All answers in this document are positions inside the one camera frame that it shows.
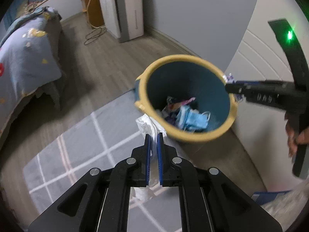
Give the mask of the person's right hand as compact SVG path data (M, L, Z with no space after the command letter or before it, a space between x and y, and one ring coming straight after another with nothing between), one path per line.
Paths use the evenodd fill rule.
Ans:
M297 132L291 125L292 115L288 112L285 113L284 119L287 121L285 125L285 132L288 136L288 148L289 148L289 157L293 157L297 152L298 145L309 143L309 131L306 128L302 132Z

